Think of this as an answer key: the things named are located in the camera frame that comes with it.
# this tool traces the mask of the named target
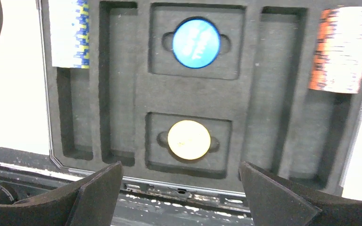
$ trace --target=circular cutout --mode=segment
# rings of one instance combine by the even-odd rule
[[[220,34],[216,27],[206,20],[189,20],[174,33],[174,56],[186,67],[206,67],[216,59],[219,52]]]
[[[186,160],[198,159],[205,155],[211,143],[209,131],[202,124],[191,120],[174,124],[167,139],[171,151]]]

